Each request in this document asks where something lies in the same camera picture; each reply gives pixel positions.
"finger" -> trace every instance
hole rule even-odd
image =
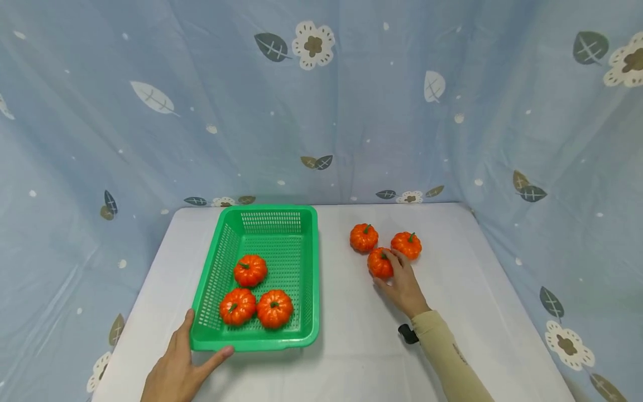
[[[380,278],[373,278],[373,283],[388,297],[393,298],[393,287],[389,286]]]
[[[200,367],[197,367],[197,375],[199,376],[198,380],[203,382],[205,379],[212,374],[212,372],[220,366],[224,361],[226,361],[230,356],[235,353],[235,348],[232,346],[226,346],[225,348],[219,350],[212,355],[208,361],[203,363]]]
[[[194,322],[194,310],[189,309],[185,313],[183,324],[176,330],[176,349],[179,351],[190,351],[190,329]]]
[[[395,255],[391,254],[391,252],[388,250],[382,250],[382,252],[384,253],[384,255],[386,255],[386,258],[391,262],[391,266],[393,267],[393,273],[402,269],[402,266],[400,265],[400,260],[397,259]]]
[[[408,259],[406,254],[404,254],[403,252],[401,252],[399,250],[395,250],[395,249],[391,249],[391,251],[393,252],[393,254],[395,254],[395,256],[402,263],[403,268],[410,268],[411,267],[411,260]]]

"right hand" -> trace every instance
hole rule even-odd
[[[393,266],[393,284],[388,285],[385,281],[375,277],[373,282],[409,319],[431,311],[420,290],[420,285],[415,279],[411,262],[401,252],[397,250],[392,250],[392,252],[384,250],[386,258]]]

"flower print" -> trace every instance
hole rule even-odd
[[[87,392],[92,393],[100,383],[100,380],[103,379],[103,375],[105,374],[105,370],[107,369],[107,364],[109,363],[109,358],[112,357],[111,352],[105,353],[103,356],[101,356],[98,360],[96,360],[96,363],[94,363],[94,368],[93,371],[94,373],[89,377],[89,381],[87,381]]]
[[[325,66],[332,60],[335,35],[327,25],[315,27],[312,21],[303,21],[295,28],[297,38],[293,40],[294,54],[300,57],[299,66],[312,70],[316,65]]]
[[[235,200],[230,197],[215,198],[212,200],[212,206],[233,206],[236,204]]]
[[[627,46],[618,48],[610,57],[612,69],[605,74],[603,82],[608,87],[643,85],[643,31],[635,34]]]
[[[421,191],[405,191],[402,193],[401,197],[396,199],[398,204],[410,204],[410,203],[421,203],[422,202],[422,192]]]
[[[545,340],[549,349],[572,369],[581,371],[583,365],[594,367],[594,353],[583,345],[581,337],[571,329],[562,328],[556,321],[548,321]]]

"blue fabric backdrop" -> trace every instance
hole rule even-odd
[[[85,401],[174,211],[464,201],[577,395],[643,395],[643,3],[0,2],[0,401]]]

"leaf print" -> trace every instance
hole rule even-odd
[[[580,64],[598,64],[610,49],[610,42],[598,32],[583,31],[576,35],[574,41],[574,60]]]
[[[560,322],[561,318],[565,315],[563,304],[558,300],[558,297],[550,292],[545,286],[540,288],[540,302],[543,304],[545,310],[547,310],[549,314],[558,318],[558,321]]]
[[[206,199],[201,197],[187,197],[183,201],[194,206],[206,206],[208,204]]]
[[[391,199],[394,198],[397,194],[393,190],[382,190],[380,192],[376,192],[375,195],[377,197],[380,197],[381,199]]]
[[[174,104],[172,101],[166,94],[161,92],[161,90],[144,82],[130,81],[129,83],[132,84],[132,88],[134,88],[134,92],[136,92],[138,97],[150,109],[163,114],[172,113],[175,116],[180,117],[174,112]]]
[[[114,219],[114,214],[112,214],[105,205],[100,207],[100,216],[107,221]]]
[[[444,190],[444,186],[438,186],[438,187],[432,188],[431,190],[427,191],[426,196],[429,198],[435,197],[439,195],[442,192],[442,190]]]
[[[9,108],[6,106],[5,99],[2,97],[2,94],[0,94],[0,112],[2,112],[3,115],[7,117],[9,120],[15,120],[14,115],[9,112]]]
[[[105,206],[107,207],[107,210],[110,211],[112,214],[116,215],[118,213],[118,207],[116,206],[116,201],[114,200],[114,197],[112,197],[112,195],[107,190],[105,190]]]
[[[440,73],[435,71],[427,71],[424,76],[424,99],[427,102],[438,102],[438,98],[442,96],[446,89],[446,81]]]
[[[527,177],[521,172],[514,170],[514,188],[520,191],[525,186],[529,186],[529,180],[527,180]]]
[[[259,50],[273,62],[281,62],[284,59],[291,59],[288,57],[288,45],[283,39],[274,33],[264,32],[255,35],[255,42],[259,46]]]
[[[315,169],[315,163],[317,163],[317,159],[311,158],[310,156],[302,156],[301,157],[302,163],[309,169]]]
[[[535,203],[545,198],[547,193],[540,187],[529,185],[520,189],[520,196],[527,202]]]
[[[241,196],[237,200],[241,205],[250,205],[255,202],[257,198],[254,196]]]
[[[119,314],[109,330],[109,344],[111,346],[116,346],[121,334],[123,333],[123,328],[125,328],[125,319],[121,314]]]
[[[614,387],[605,377],[598,374],[590,374],[590,381],[596,391],[608,402],[628,402],[627,399]]]
[[[317,170],[328,169],[331,163],[332,163],[332,155],[322,156],[321,158],[317,159],[317,162],[315,162],[315,169]]]

